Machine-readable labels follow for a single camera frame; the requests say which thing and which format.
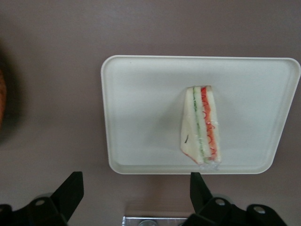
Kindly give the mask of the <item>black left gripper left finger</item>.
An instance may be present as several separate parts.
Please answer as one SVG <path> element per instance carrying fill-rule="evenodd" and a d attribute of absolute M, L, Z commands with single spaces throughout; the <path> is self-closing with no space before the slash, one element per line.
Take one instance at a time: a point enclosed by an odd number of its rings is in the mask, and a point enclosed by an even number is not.
<path fill-rule="evenodd" d="M 52 194 L 58 212 L 68 222 L 84 196 L 83 174 L 75 171 Z"/>

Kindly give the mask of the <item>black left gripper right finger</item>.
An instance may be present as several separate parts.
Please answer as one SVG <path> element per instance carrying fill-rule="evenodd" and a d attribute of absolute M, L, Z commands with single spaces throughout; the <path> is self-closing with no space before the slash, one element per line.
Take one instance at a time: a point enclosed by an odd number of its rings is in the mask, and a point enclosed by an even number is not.
<path fill-rule="evenodd" d="M 212 194 L 199 172 L 190 174 L 190 200 L 195 213 L 212 199 Z"/>

